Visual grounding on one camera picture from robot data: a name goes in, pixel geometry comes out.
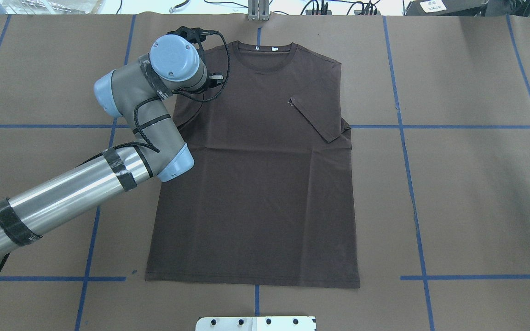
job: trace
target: shirt sleeve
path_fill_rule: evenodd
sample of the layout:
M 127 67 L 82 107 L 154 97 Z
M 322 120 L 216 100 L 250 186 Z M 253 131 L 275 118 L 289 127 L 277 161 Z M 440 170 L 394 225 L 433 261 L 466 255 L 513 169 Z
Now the shirt sleeve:
M 335 62 L 320 71 L 302 92 L 290 102 L 300 111 L 320 136 L 330 143 L 343 133 L 340 109 L 341 63 Z

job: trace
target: white sticker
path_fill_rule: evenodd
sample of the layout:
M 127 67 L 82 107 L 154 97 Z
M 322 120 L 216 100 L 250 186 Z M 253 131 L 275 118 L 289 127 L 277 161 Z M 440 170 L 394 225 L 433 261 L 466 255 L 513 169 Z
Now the white sticker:
M 440 12 L 447 10 L 442 0 L 430 0 L 420 2 L 422 10 L 425 12 Z

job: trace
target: light blue cap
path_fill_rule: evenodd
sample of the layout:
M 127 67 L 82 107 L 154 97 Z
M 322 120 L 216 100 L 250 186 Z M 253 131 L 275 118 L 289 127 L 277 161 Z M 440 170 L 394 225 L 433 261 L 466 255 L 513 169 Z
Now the light blue cap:
M 122 114 L 120 114 L 118 107 L 116 107 L 114 94 L 112 93 L 112 74 L 114 71 L 112 70 L 105 76 L 99 78 L 93 85 L 93 92 L 97 102 L 104 108 L 105 112 L 111 117 L 118 118 L 122 117 Z
M 157 175 L 161 182 L 168 182 L 193 167 L 194 161 L 187 143 L 181 147 L 173 160 Z
M 178 35 L 158 38 L 149 54 L 153 69 L 163 79 L 183 82 L 195 75 L 200 67 L 196 48 Z

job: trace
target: silver metal tube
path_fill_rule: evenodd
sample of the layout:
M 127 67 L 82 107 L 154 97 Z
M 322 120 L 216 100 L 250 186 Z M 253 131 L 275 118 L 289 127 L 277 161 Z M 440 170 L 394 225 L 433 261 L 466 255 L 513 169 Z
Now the silver metal tube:
M 117 152 L 137 184 L 149 179 L 134 148 Z M 10 198 L 9 204 L 32 232 L 43 235 L 122 192 L 124 188 L 105 158 L 98 157 Z M 0 226 L 0 261 L 17 248 Z

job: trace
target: black tape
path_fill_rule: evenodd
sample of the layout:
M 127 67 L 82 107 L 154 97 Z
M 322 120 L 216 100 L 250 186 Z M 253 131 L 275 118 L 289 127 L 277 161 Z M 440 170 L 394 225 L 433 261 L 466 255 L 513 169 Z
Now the black tape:
M 122 158 L 118 155 L 118 152 L 111 147 L 106 149 L 101 153 L 105 161 L 109 164 L 109 167 L 112 168 L 112 171 L 120 181 L 120 184 L 122 184 L 122 188 L 124 188 L 124 191 L 130 191 L 133 188 L 136 188 L 136 181 L 134 180 L 134 176 L 132 176 L 132 172 L 128 171 L 126 169 L 126 165 L 124 164 L 124 161 L 122 161 Z
M 149 178 L 153 178 L 153 169 L 151 169 L 151 166 L 149 165 L 149 162 L 147 161 L 147 158 L 144 157 L 143 152 L 140 150 L 140 147 L 134 146 L 134 150 L 138 154 L 141 160 L 143 160 L 144 167 L 147 168 L 147 172 L 149 173 Z
M 165 86 L 165 83 L 162 82 L 161 76 L 154 71 L 153 66 L 151 65 L 151 60 L 149 59 L 149 54 L 142 55 L 138 58 L 138 65 L 140 70 L 143 72 L 144 77 L 149 82 L 149 85 L 155 90 L 156 94 L 165 100 L 168 97 L 173 96 L 171 90 Z
M 162 120 L 166 120 L 166 119 L 170 119 L 170 118 L 171 118 L 171 115 L 169 115 L 169 114 L 165 114 L 165 115 L 159 116 L 156 119 L 153 119 L 153 120 L 150 120 L 150 121 L 144 123 L 139 128 L 135 128 L 134 130 L 132 130 L 132 133 L 133 134 L 137 134 L 137 133 L 140 132 L 140 130 L 144 130 L 144 129 L 148 128 L 149 126 L 153 125 L 153 124 L 156 124 L 156 123 L 158 123 L 158 122 L 160 122 Z
M 0 201 L 0 226 L 6 235 L 18 246 L 25 246 L 34 243 L 42 238 L 32 232 L 26 224 L 19 219 L 15 210 L 9 205 L 9 198 Z

